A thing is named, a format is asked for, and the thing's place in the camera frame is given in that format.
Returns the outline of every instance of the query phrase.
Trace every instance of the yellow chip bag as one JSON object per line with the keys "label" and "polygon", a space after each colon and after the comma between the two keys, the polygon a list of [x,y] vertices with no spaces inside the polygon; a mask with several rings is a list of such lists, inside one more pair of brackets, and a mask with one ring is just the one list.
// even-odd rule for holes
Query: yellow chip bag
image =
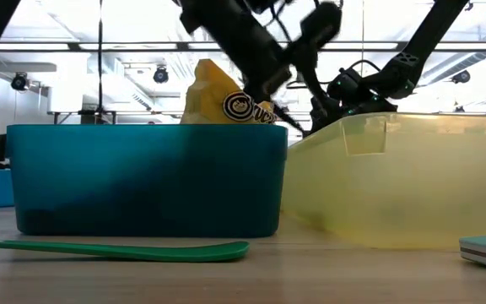
{"label": "yellow chip bag", "polygon": [[181,123],[274,123],[273,104],[252,102],[237,83],[211,59],[201,59],[196,80],[186,92]]}

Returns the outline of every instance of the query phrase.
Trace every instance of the green spatula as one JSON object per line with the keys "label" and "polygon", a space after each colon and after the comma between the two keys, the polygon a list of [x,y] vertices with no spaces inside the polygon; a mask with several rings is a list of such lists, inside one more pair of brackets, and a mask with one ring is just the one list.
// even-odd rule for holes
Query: green spatula
{"label": "green spatula", "polygon": [[106,258],[125,258],[156,262],[219,262],[243,258],[248,242],[231,242],[202,247],[129,247],[62,242],[0,241],[2,249],[85,254]]}

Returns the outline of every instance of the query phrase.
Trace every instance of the circular logo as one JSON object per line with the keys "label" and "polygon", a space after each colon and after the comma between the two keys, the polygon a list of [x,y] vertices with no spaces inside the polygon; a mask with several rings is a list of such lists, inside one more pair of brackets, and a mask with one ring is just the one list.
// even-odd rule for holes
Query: circular logo
{"label": "circular logo", "polygon": [[253,104],[251,97],[243,92],[231,93],[224,98],[224,114],[237,122],[245,122],[252,118]]}

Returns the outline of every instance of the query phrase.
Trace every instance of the security camera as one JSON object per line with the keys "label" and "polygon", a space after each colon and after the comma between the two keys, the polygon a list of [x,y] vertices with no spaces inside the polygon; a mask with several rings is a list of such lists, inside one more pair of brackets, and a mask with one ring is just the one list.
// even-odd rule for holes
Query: security camera
{"label": "security camera", "polygon": [[473,3],[470,1],[470,2],[468,2],[468,4],[466,5],[466,7],[464,8],[464,11],[465,12],[469,12],[469,11],[472,10],[472,8],[473,8]]}
{"label": "security camera", "polygon": [[10,86],[18,92],[25,92],[26,90],[29,90],[30,82],[27,79],[27,73],[16,73],[16,76],[14,76],[13,81],[10,83]]}
{"label": "security camera", "polygon": [[451,78],[453,84],[465,84],[470,81],[470,73],[468,71],[462,71]]}
{"label": "security camera", "polygon": [[166,81],[168,81],[168,72],[166,71],[166,66],[161,66],[161,65],[157,66],[157,70],[153,75],[153,80],[157,84],[163,84]]}

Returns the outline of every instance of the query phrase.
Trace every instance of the desk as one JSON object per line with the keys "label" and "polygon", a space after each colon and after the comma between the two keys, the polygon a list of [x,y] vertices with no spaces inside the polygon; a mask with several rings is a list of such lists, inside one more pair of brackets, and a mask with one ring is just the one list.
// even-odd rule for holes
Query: desk
{"label": "desk", "polygon": [[[0,250],[0,304],[486,303],[486,268],[458,252],[380,251],[283,219],[237,263],[113,262]],[[0,239],[190,246],[215,240],[32,237],[0,209]]]}

